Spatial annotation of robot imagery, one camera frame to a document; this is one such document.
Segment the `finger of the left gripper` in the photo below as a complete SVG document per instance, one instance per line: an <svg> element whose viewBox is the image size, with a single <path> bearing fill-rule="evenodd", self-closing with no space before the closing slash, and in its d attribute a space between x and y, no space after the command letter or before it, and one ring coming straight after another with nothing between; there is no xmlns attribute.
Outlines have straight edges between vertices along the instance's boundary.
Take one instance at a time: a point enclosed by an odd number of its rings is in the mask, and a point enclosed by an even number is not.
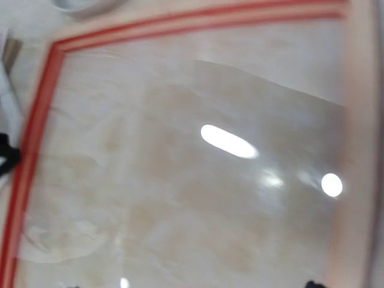
<svg viewBox="0 0 384 288"><path fill-rule="evenodd" d="M1 157L5 161L1 164L1 176L9 173L21 162L21 151L10 145L9 136L1 133Z"/></svg>

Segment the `white mat board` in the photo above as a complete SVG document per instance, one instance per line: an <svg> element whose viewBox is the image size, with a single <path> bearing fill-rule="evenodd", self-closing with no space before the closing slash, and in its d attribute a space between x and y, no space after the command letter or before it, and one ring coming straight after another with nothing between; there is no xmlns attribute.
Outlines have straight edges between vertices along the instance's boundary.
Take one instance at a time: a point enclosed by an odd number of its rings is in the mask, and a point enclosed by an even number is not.
<svg viewBox="0 0 384 288"><path fill-rule="evenodd" d="M1 132L18 134L23 115L10 83L10 73L21 48L21 42L1 30Z"/></svg>

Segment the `red and wood picture frame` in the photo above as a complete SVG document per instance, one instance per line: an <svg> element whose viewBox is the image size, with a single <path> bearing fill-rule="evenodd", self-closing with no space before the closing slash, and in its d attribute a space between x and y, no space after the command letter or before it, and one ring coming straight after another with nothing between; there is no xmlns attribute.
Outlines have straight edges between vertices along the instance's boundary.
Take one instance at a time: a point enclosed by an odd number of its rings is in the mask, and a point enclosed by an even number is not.
<svg viewBox="0 0 384 288"><path fill-rule="evenodd" d="M1 286L13 287L24 214L47 116L66 53L104 44L194 30L308 19L346 20L347 110L341 202L327 273L329 287L367 287L380 194L383 112L376 1L190 1L103 16L70 28L46 49L23 132L1 248Z"/></svg>

